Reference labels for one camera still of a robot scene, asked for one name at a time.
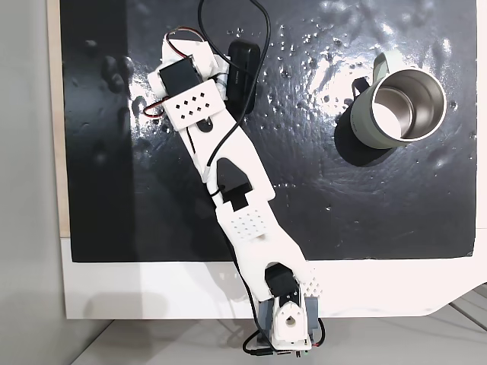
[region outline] black cable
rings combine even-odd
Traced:
[[[228,239],[227,235],[224,233],[223,233],[223,235],[224,235],[225,245],[227,245],[227,249],[228,249],[228,252],[230,253],[231,259],[234,262],[235,268],[237,269],[238,274],[240,275],[240,278],[242,279],[245,290],[247,291],[247,295],[249,296],[250,308],[252,309],[253,321],[256,324],[257,333],[260,333],[262,335],[262,337],[264,338],[264,341],[269,345],[269,348],[260,348],[258,350],[262,350],[261,352],[270,351],[271,354],[273,352],[278,352],[274,348],[274,346],[272,346],[272,343],[269,340],[269,336],[264,332],[263,328],[260,326],[259,319],[257,317],[256,305],[253,302],[252,292],[250,291],[249,286],[247,285],[246,281],[244,280],[244,277],[242,276],[242,273],[240,272],[240,268],[238,266],[237,257],[235,255],[234,247],[231,245],[230,240]],[[247,339],[248,341],[246,340],[246,343],[248,344],[252,338],[253,338],[253,336],[250,336],[250,338]]]
[[[321,338],[317,343],[313,345],[316,348],[321,346],[325,342],[325,338],[326,338],[326,329],[325,329],[325,325],[323,324],[323,320],[321,318],[318,318],[318,323],[320,324],[320,328],[321,328]]]
[[[246,69],[241,68],[239,65],[236,65],[230,59],[228,59],[227,56],[220,49],[218,49],[218,47],[213,43],[213,41],[208,36],[208,33],[206,33],[205,27],[203,26],[203,20],[202,20],[203,2],[205,2],[205,0],[199,0],[199,4],[198,4],[198,25],[199,25],[199,29],[201,30],[201,33],[206,38],[206,41],[208,42],[210,47],[213,49],[213,51],[215,51],[216,54],[219,55],[226,63],[234,66],[239,71],[242,71],[246,74],[249,74],[249,72]]]
[[[259,331],[259,330],[255,331],[255,332],[254,332],[252,335],[250,335],[250,336],[247,338],[247,340],[245,340],[245,341],[243,342],[243,344],[242,344],[242,350],[243,350],[243,352],[244,352],[244,353],[249,354],[249,355],[251,355],[251,354],[252,354],[252,353],[251,353],[251,351],[252,351],[252,350],[249,350],[249,349],[247,348],[247,346],[248,346],[249,342],[250,342],[250,341],[252,341],[252,340],[253,340],[255,337],[257,337],[257,335],[258,335],[259,333],[260,333],[260,331]]]
[[[269,18],[269,13],[257,0],[250,0],[250,2],[252,2],[252,4],[254,4],[263,13],[264,18],[266,19],[266,42],[264,43],[263,53],[260,57],[260,61],[259,61],[259,65],[257,67],[256,74],[253,77],[252,86],[249,88],[249,90],[255,90],[256,85],[257,85],[257,80],[259,78],[260,69],[262,68],[262,66],[264,64],[264,60],[266,59],[267,50],[269,48],[269,43],[270,43],[270,39],[271,39],[271,21]],[[237,123],[235,123],[235,125],[228,131],[228,133],[217,144],[216,148],[213,150],[210,158],[208,159],[208,163],[206,164],[207,167],[210,167],[212,165],[212,162],[215,159],[216,154],[220,150],[221,146],[230,138],[231,134],[233,132],[235,132],[235,130],[244,123],[245,112],[247,110],[247,107],[250,104],[251,99],[252,99],[252,93],[249,93],[247,95],[247,99],[245,100],[245,104],[244,104],[242,112],[240,114],[240,118],[237,120]]]
[[[455,303],[450,303],[450,306],[453,309],[455,309],[459,314],[461,314],[462,316],[466,317],[469,321],[475,323],[476,325],[478,325],[478,327],[480,327],[481,329],[483,329],[484,331],[487,332],[487,327],[485,325],[483,325],[482,323],[480,323],[478,320],[476,320],[475,318],[473,318],[470,314],[468,314],[464,310],[460,309]]]
[[[191,134],[189,133],[188,127],[186,127],[186,133],[188,134],[189,143],[191,144],[191,148],[193,150],[193,154],[196,154],[195,144],[193,143],[193,139],[191,138]]]

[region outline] white 3d-printed arm link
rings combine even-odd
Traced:
[[[210,155],[236,123],[227,111],[215,82],[207,80],[171,97],[163,103],[163,108],[174,129],[180,133],[202,180],[206,180],[203,182],[213,195],[218,223],[233,245],[240,273],[256,299],[264,301],[272,298],[265,280],[265,270],[278,262],[292,270],[298,284],[310,282],[310,269],[301,249],[279,226],[269,206],[269,201],[275,197],[274,189],[255,147],[241,128],[237,128],[221,146],[205,176]],[[212,121],[212,130],[202,132],[196,123],[208,118]],[[252,191],[245,195],[248,203],[245,208],[235,211],[231,202],[224,203],[220,192],[214,194],[218,191],[217,162],[221,158],[228,159],[247,175]],[[275,305],[279,307],[278,298]],[[273,314],[271,338],[276,348],[310,348],[302,293],[301,306],[286,303],[282,310]],[[294,313],[293,320],[296,320],[291,326],[286,322],[290,313]]]

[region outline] white table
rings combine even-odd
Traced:
[[[479,1],[478,14],[485,12],[487,2]],[[59,36],[53,27],[53,16],[56,20],[56,14],[51,14],[49,20],[51,40],[53,36]],[[479,34],[485,33],[485,22],[479,21]],[[485,43],[484,38],[480,37],[479,43]],[[487,60],[484,45],[479,44],[479,65]],[[52,66],[55,56],[51,54]],[[478,73],[479,85],[484,85],[487,81],[485,68],[479,67]],[[480,88],[479,100],[485,100],[484,96],[487,96],[485,89]],[[59,105],[56,108],[54,101],[53,110],[59,113]],[[311,262],[323,289],[321,317],[423,316],[487,282],[485,111],[485,103],[479,103],[473,256],[461,259]],[[64,182],[57,160],[56,168],[59,186]],[[69,319],[226,319],[252,316],[244,286],[233,263],[80,264],[72,262],[69,238],[62,238],[61,246],[66,315]]]

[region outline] gray floor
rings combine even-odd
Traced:
[[[486,298],[470,293],[456,303],[487,324]],[[325,345],[298,360],[244,354],[242,341],[255,329],[248,320],[115,321],[74,364],[487,363],[487,332],[449,306],[428,317],[326,319],[325,325]]]

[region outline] red wire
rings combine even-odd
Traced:
[[[152,103],[151,105],[148,105],[142,110],[142,113],[147,116],[148,118],[161,118],[164,115],[164,111],[162,110],[159,114],[149,114],[147,113],[148,110],[154,109],[156,106],[160,106],[164,101],[169,99],[169,97],[164,97],[162,100],[156,101],[155,103]]]
[[[183,57],[184,59],[187,57],[187,55],[185,55],[184,53],[182,53],[181,51],[178,50],[178,48],[176,48],[174,46],[174,44],[172,44],[172,42],[170,41],[169,39],[169,35],[170,34],[175,34],[178,30],[185,30],[185,31],[188,31],[188,32],[191,32],[191,33],[194,33],[196,34],[201,41],[205,41],[205,37],[199,32],[197,31],[196,29],[193,29],[193,28],[190,28],[190,27],[177,27],[176,29],[172,30],[171,32],[168,32],[166,33],[166,36],[164,37],[166,39],[166,42],[167,44],[169,45],[169,47],[176,53],[178,54],[179,56]]]

